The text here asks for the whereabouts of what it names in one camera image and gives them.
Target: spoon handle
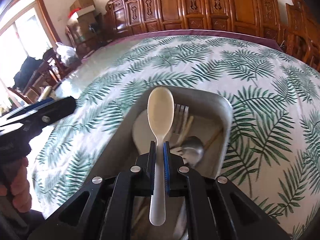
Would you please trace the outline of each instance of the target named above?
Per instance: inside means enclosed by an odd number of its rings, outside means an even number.
[[[155,186],[151,195],[149,220],[154,226],[161,226],[165,222],[165,189],[163,142],[157,142]]]

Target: person's hand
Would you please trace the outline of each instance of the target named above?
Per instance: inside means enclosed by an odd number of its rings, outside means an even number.
[[[31,209],[31,195],[29,193],[30,184],[27,181],[28,159],[22,159],[22,165],[11,183],[11,193],[14,196],[12,200],[13,206],[21,213],[28,212]],[[0,185],[0,196],[6,196],[7,189]]]

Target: utensil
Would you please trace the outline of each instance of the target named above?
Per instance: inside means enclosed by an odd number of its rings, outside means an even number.
[[[204,147],[202,141],[196,136],[190,136],[183,141],[181,147],[170,150],[171,153],[180,155],[183,158],[184,164],[189,164],[191,168],[194,168],[204,155]],[[177,223],[173,232],[174,239],[188,239],[187,228],[187,213],[186,202],[180,209],[180,214],[177,219]]]
[[[204,155],[204,147],[198,137],[190,136],[183,141],[181,147],[174,148],[170,152],[181,156],[184,164],[188,163],[191,168],[194,168]]]
[[[174,119],[172,125],[172,131],[176,134],[181,134],[184,130],[189,114],[189,107],[174,104]]]
[[[194,117],[190,116],[189,120],[185,126],[185,128],[182,130],[182,133],[179,135],[178,140],[176,141],[176,143],[172,146],[172,148],[174,147],[179,147],[181,145],[181,143],[184,141],[184,139],[186,138],[188,132],[190,131],[192,122],[193,122]]]
[[[170,141],[172,129],[167,133],[164,141]],[[156,141],[156,137],[150,129],[148,123],[147,109],[142,111],[141,114],[134,121],[132,126],[132,139],[139,152],[139,155],[148,153],[150,150],[150,141]]]
[[[148,121],[157,140],[155,182],[149,213],[154,226],[161,226],[165,222],[163,141],[172,126],[173,116],[174,103],[170,90],[155,88],[148,99]]]
[[[217,132],[215,132],[215,133],[211,136],[211,138],[206,142],[206,144],[205,144],[205,146],[204,146],[204,151],[206,151],[206,150],[210,147],[210,145],[212,145],[212,143],[216,140],[216,138],[218,137],[218,135],[219,135],[220,133],[222,133],[222,132],[223,132],[223,128],[219,129]]]

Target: white plastic spoon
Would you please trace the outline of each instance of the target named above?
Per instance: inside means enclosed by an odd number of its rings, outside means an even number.
[[[157,139],[155,186],[151,196],[149,219],[154,226],[165,222],[165,189],[163,141],[169,132],[174,116],[173,96],[165,87],[155,88],[148,100],[148,121]]]

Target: metal screw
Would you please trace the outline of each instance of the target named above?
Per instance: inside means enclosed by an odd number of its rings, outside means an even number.
[[[132,171],[132,172],[139,172],[139,171],[141,171],[141,168],[140,168],[139,166],[132,166],[131,169],[130,169],[130,171]]]
[[[220,176],[218,178],[218,182],[221,184],[226,184],[228,182],[228,179],[226,177]]]
[[[50,117],[44,115],[44,116],[42,116],[41,120],[42,120],[42,122],[48,123],[48,122],[50,122]]]
[[[189,168],[186,167],[186,166],[182,166],[182,167],[179,168],[179,171],[182,172],[182,173],[187,173],[187,172],[189,172]]]
[[[101,178],[101,177],[99,177],[99,176],[96,176],[96,177],[94,177],[93,179],[92,179],[92,183],[93,184],[99,184],[99,183],[101,183],[103,181],[103,179]]]

